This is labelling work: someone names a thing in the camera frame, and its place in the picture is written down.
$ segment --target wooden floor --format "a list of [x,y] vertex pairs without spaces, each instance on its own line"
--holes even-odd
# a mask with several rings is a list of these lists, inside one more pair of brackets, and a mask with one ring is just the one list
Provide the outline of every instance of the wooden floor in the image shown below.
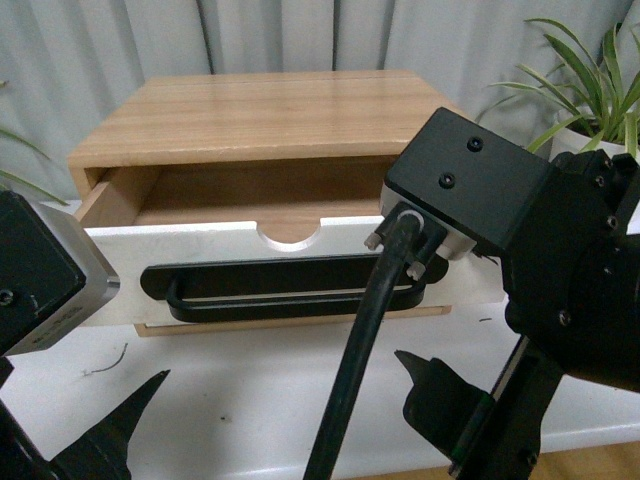
[[[451,480],[451,477],[446,468],[436,468],[357,480]],[[640,480],[640,442],[544,454],[531,480]]]

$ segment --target white table surface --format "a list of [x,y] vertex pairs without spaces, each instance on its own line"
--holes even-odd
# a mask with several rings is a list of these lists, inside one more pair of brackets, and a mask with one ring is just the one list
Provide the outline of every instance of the white table surface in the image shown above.
[[[411,381],[393,353],[439,357],[489,390],[517,340],[503,310],[474,305],[385,321],[334,478],[446,465],[402,418]],[[51,458],[171,369],[130,444],[134,480],[300,479],[349,330],[346,323],[142,339],[132,326],[78,328],[48,351],[12,357],[16,369],[0,398]],[[115,362],[125,343],[115,368],[84,374]],[[640,396],[565,377],[542,430],[543,451],[640,440]]]

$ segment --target white drawer front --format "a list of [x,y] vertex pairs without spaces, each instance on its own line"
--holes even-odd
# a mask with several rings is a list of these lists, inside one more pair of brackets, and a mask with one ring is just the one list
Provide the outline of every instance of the white drawer front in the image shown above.
[[[316,233],[296,244],[264,237],[255,222],[89,228],[87,232],[114,267],[121,289],[85,325],[175,324],[166,302],[148,297],[140,275],[165,263],[254,260],[366,253],[364,239],[382,217],[327,218]],[[500,269],[469,255],[451,262],[445,278],[428,285],[421,306],[500,302]]]

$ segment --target black cable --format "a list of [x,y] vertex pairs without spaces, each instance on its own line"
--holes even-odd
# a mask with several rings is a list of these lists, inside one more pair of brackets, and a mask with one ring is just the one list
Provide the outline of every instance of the black cable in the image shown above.
[[401,215],[386,238],[358,307],[304,480],[331,478],[382,317],[405,267],[407,254],[420,235],[421,225],[417,216]]

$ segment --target white plant pot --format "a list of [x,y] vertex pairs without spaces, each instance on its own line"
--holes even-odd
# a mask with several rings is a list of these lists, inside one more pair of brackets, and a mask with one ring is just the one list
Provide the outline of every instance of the white plant pot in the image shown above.
[[[553,137],[549,161],[562,152],[578,153],[590,140],[590,137],[576,133],[568,128],[563,128]],[[625,152],[624,145],[610,142],[600,142],[595,150],[599,149],[604,150],[609,157]]]

